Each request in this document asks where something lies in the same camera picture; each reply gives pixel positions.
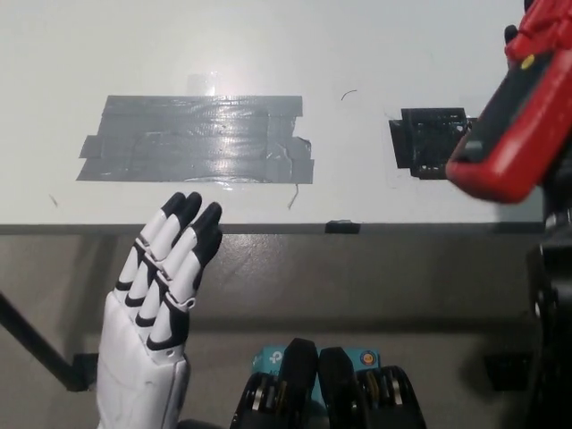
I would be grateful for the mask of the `black right hand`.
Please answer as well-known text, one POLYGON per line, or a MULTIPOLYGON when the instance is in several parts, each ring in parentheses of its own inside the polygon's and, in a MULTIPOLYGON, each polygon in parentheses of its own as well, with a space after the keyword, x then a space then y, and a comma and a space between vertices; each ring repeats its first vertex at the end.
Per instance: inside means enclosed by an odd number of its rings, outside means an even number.
POLYGON ((571 23, 525 33, 505 31, 509 72, 507 126, 498 170, 508 202, 543 187, 545 213, 571 208, 571 23))

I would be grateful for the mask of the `white and black left hand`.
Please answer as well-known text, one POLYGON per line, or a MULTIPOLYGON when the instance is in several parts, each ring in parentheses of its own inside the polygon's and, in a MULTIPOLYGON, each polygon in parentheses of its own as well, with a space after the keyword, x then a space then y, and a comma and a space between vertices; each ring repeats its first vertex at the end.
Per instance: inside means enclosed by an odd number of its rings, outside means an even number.
POLYGON ((106 295, 97 360, 101 428, 176 428, 190 379, 189 319, 218 252, 223 210, 176 192, 133 241, 106 295))

